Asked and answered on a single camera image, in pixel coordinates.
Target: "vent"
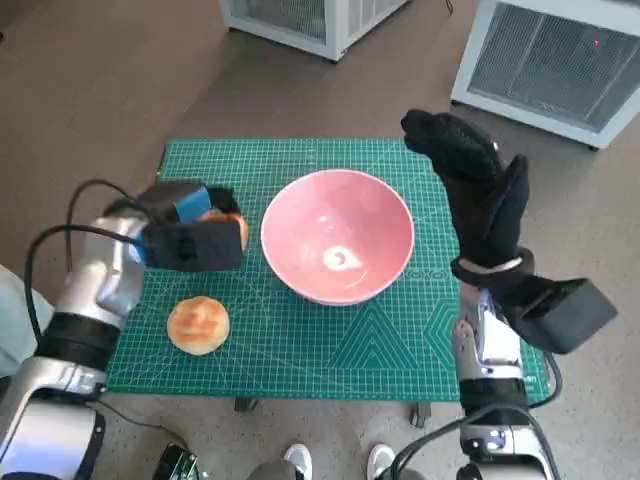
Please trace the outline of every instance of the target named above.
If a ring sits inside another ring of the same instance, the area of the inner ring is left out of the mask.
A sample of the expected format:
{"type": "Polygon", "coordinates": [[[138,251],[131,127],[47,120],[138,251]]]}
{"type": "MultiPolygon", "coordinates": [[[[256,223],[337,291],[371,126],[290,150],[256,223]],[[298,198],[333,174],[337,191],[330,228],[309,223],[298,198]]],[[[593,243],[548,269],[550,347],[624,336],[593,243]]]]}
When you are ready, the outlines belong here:
{"type": "Polygon", "coordinates": [[[640,86],[640,38],[499,4],[469,90],[599,132],[640,86]]]}
{"type": "Polygon", "coordinates": [[[231,14],[326,44],[324,0],[232,0],[231,14]]]}

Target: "pink bowl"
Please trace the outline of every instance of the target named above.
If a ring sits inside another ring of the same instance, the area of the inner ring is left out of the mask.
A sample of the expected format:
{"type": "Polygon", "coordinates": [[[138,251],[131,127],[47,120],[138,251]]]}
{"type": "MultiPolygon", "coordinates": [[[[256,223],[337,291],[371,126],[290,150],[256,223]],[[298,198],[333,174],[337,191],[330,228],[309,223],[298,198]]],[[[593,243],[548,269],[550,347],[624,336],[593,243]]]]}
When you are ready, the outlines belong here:
{"type": "Polygon", "coordinates": [[[411,212],[387,184],[355,170],[290,183],[262,220],[267,262],[292,290],[323,305],[355,305],[396,280],[413,252],[411,212]]]}

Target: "sneaker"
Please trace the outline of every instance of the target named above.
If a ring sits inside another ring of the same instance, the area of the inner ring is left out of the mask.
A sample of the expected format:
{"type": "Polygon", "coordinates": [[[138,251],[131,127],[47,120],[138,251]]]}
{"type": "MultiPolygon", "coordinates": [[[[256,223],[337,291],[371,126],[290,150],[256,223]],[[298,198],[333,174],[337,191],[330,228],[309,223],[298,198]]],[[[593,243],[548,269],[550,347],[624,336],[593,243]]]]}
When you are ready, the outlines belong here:
{"type": "Polygon", "coordinates": [[[306,445],[301,443],[291,445],[284,454],[284,459],[293,463],[293,466],[304,475],[304,480],[311,480],[313,466],[311,464],[311,452],[306,445]]]}
{"type": "Polygon", "coordinates": [[[373,447],[367,461],[367,480],[376,480],[391,466],[395,458],[396,454],[391,447],[382,444],[373,447]]]}

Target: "bread bun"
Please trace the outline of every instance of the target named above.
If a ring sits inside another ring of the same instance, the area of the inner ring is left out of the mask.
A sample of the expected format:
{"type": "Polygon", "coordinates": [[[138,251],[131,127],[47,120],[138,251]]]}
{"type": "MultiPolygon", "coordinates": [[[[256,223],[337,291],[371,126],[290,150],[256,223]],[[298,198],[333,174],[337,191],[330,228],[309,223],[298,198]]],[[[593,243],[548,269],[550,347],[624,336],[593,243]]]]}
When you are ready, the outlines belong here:
{"type": "Polygon", "coordinates": [[[209,297],[194,297],[178,303],[167,321],[171,342],[191,355],[206,355],[229,336],[229,315],[224,306],[209,297]]]}
{"type": "Polygon", "coordinates": [[[240,245],[242,245],[242,251],[244,252],[249,244],[249,224],[242,215],[239,213],[207,212],[200,217],[200,221],[204,222],[224,222],[230,219],[240,224],[240,245]]]}

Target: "table leg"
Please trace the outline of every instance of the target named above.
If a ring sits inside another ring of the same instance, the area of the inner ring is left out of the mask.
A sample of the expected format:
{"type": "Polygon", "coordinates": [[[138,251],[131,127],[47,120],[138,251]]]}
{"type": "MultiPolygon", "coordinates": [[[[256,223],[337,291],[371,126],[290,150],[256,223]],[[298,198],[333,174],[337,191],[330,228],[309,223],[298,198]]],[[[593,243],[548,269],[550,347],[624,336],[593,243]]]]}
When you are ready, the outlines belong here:
{"type": "Polygon", "coordinates": [[[416,428],[424,428],[429,417],[431,417],[431,404],[429,402],[418,402],[411,408],[409,422],[416,428]]]}
{"type": "Polygon", "coordinates": [[[253,397],[236,397],[233,411],[238,413],[251,413],[258,406],[258,399],[253,397]]]}

